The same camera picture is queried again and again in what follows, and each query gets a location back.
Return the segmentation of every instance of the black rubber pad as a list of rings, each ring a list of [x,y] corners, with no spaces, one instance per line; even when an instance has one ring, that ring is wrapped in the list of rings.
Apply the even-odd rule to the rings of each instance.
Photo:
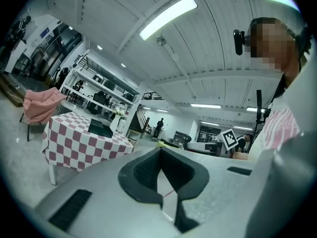
[[[77,190],[50,218],[50,222],[61,230],[67,231],[91,194],[92,193],[87,190]]]
[[[243,169],[243,168],[238,168],[238,167],[230,167],[227,169],[228,171],[235,172],[237,174],[249,176],[252,172],[250,169]]]

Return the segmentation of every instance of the checkered tablecloth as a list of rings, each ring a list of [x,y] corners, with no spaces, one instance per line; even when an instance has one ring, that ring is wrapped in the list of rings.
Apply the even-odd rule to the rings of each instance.
[[[82,171],[98,162],[132,152],[133,146],[119,132],[112,138],[88,132],[90,119],[74,112],[52,117],[43,132],[41,152],[49,164]]]

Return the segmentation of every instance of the pink cloth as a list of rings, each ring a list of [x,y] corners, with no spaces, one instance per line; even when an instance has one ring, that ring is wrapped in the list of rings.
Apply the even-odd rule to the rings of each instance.
[[[49,121],[57,105],[66,97],[56,87],[43,92],[27,90],[23,109],[28,124]]]

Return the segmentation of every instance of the black box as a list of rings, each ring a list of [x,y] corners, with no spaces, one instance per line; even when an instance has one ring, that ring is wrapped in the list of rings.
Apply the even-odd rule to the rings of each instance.
[[[88,132],[108,138],[112,138],[113,135],[113,132],[109,126],[104,125],[101,121],[94,119],[91,119],[90,121]]]

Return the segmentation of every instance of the pink striped shirt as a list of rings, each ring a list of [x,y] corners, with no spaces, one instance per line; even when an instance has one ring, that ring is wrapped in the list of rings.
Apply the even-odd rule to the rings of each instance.
[[[283,96],[276,98],[262,131],[251,147],[248,160],[257,160],[262,151],[279,148],[283,142],[298,133],[296,120]]]

